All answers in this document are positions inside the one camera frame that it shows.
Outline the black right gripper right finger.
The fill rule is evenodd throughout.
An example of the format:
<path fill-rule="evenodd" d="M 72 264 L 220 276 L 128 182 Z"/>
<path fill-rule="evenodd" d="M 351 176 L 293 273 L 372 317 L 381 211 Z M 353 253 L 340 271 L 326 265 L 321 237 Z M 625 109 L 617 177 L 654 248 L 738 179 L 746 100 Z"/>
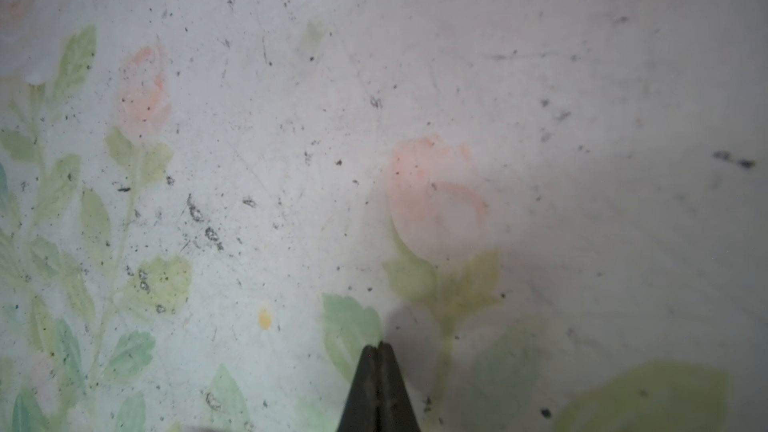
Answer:
<path fill-rule="evenodd" d="M 393 347 L 377 347 L 377 431 L 420 432 Z"/>

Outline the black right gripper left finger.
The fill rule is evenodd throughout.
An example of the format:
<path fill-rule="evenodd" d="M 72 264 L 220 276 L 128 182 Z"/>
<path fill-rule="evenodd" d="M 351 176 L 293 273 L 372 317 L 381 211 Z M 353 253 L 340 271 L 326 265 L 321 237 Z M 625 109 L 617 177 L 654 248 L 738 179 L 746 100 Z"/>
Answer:
<path fill-rule="evenodd" d="M 377 432 L 379 430 L 380 354 L 377 346 L 366 345 L 337 427 L 338 432 Z"/>

